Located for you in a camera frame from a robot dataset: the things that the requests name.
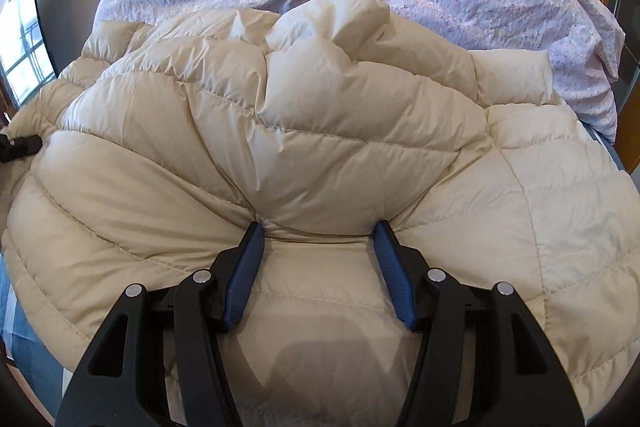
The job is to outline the window with dark frame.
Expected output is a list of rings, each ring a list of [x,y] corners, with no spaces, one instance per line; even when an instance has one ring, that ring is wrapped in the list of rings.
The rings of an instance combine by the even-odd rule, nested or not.
[[[56,74],[37,0],[6,0],[1,9],[1,72],[12,102],[24,105]]]

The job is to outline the blue white striped bed sheet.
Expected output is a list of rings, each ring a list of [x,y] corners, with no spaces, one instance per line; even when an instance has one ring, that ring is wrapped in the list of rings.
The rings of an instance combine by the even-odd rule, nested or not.
[[[0,273],[1,337],[17,368],[46,410],[55,416],[63,398],[63,366],[55,360],[26,319],[6,264]]]

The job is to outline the beige quilted down jacket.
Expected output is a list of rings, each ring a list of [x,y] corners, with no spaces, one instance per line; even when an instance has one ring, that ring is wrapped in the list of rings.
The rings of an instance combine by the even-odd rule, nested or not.
[[[542,52],[467,51],[378,0],[104,22],[14,117],[1,169],[18,301],[74,369],[125,287],[179,283],[267,235],[221,343],[249,426],[390,426],[419,339],[370,235],[462,283],[511,283],[585,417],[639,353],[639,194]]]

